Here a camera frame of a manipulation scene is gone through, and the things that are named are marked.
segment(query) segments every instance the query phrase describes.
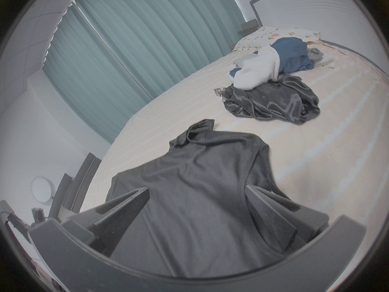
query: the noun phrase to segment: silky black clothing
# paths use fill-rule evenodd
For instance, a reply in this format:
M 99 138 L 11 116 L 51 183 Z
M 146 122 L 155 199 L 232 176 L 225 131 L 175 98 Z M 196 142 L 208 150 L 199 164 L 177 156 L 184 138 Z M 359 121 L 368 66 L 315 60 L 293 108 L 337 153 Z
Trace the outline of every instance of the silky black clothing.
M 235 275 L 284 256 L 257 231 L 244 188 L 276 187 L 269 146 L 258 136 L 192 125 L 167 154 L 112 179 L 107 201 L 148 187 L 150 199 L 111 258 L 148 273 L 180 278 Z
M 280 74 L 278 81 L 263 83 L 252 90 L 230 85 L 216 89 L 215 93 L 223 97 L 224 107 L 236 117 L 302 124 L 320 113 L 314 92 L 300 77 L 288 74 Z

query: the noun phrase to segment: teal curtain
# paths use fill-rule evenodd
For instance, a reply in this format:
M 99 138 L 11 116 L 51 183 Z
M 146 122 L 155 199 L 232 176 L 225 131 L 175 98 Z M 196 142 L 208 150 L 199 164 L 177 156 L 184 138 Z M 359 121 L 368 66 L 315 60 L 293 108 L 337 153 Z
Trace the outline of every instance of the teal curtain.
M 234 0 L 75 0 L 44 71 L 112 143 L 150 100 L 230 53 L 243 22 Z

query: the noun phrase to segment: curtain fold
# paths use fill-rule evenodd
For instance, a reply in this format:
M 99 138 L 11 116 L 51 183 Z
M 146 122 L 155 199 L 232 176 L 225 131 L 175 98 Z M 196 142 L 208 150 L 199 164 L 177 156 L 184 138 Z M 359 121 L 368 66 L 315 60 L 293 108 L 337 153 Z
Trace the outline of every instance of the curtain fold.
M 112 143 L 145 104 L 231 52 L 243 15 L 234 0 L 75 0 L 44 71 Z

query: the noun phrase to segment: patterned pillow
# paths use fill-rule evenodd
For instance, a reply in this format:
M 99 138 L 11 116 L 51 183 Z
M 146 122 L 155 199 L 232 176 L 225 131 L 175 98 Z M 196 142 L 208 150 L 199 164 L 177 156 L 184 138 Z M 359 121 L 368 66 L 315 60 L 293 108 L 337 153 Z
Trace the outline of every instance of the patterned pillow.
M 317 41 L 320 39 L 319 32 L 313 32 L 301 28 L 276 28 L 259 27 L 252 34 L 240 39 L 234 47 L 237 50 L 260 49 L 264 46 L 272 45 L 275 41 L 284 37 L 296 37 L 304 42 Z

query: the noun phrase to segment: white headboard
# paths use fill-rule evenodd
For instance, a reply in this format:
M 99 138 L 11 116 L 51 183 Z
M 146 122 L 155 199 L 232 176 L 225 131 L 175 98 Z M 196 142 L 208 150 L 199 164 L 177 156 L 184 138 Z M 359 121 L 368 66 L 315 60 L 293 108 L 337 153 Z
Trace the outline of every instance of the white headboard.
M 374 28 L 353 0 L 252 0 L 260 26 L 320 31 L 320 39 L 364 56 L 389 74 Z

